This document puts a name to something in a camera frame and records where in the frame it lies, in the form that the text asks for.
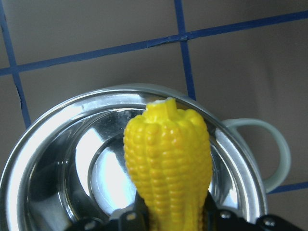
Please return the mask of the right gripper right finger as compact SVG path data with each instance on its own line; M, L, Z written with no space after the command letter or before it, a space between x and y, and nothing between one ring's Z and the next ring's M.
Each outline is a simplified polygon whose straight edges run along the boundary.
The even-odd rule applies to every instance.
M230 207L219 208L210 192L207 193L203 209L205 231L301 231L297 225L274 214L258 217L255 222L246 221Z

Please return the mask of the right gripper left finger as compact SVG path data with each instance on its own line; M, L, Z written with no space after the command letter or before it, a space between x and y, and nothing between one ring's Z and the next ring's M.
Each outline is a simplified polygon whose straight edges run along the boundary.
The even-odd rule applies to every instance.
M95 217L85 217L73 223L69 229L71 231L148 231L148 208L137 193L133 204L115 210L107 222Z

